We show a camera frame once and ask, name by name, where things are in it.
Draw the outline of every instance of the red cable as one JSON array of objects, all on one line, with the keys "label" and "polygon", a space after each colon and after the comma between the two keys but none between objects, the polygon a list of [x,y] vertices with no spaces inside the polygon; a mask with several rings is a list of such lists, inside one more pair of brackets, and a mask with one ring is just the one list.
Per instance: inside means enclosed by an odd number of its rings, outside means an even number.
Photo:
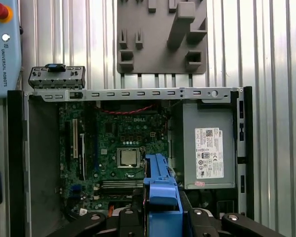
[{"label": "red cable", "polygon": [[154,105],[150,105],[150,106],[144,107],[142,109],[134,110],[134,111],[129,111],[129,112],[114,112],[114,111],[108,111],[108,110],[102,110],[102,112],[108,113],[110,115],[132,115],[132,114],[135,114],[135,113],[139,113],[139,112],[148,110],[148,109],[150,109],[153,106]]}]

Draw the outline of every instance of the power supply label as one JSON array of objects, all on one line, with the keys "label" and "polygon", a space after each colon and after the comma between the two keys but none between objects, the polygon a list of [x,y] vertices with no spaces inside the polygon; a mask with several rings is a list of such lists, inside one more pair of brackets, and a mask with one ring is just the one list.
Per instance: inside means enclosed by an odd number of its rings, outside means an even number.
[{"label": "power supply label", "polygon": [[219,128],[196,128],[196,178],[223,178],[222,131]]}]

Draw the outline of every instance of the black plastic clip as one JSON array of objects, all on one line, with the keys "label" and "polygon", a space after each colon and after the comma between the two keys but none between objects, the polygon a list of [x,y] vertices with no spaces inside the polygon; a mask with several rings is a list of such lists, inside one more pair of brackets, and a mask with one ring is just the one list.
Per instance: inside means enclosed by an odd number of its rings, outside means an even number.
[{"label": "black plastic clip", "polygon": [[47,64],[45,65],[46,68],[48,68],[49,73],[62,73],[66,71],[66,65],[64,64]]}]

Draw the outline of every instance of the circuit board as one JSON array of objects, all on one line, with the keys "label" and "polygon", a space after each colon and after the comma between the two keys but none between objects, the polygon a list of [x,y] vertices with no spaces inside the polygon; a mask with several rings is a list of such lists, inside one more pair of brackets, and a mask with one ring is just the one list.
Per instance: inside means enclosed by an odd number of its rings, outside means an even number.
[{"label": "circuit board", "polygon": [[60,193],[79,215],[129,206],[131,190],[143,186],[145,155],[168,155],[166,118],[157,111],[116,115],[70,102],[60,104],[59,119]]}]

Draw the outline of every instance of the gray plastic mount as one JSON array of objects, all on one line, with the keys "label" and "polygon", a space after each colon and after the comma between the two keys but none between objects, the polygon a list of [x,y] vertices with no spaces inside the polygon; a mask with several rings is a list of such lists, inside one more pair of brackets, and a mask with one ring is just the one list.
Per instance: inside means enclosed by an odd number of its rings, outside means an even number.
[{"label": "gray plastic mount", "polygon": [[120,73],[206,71],[205,0],[118,0],[117,32]]}]

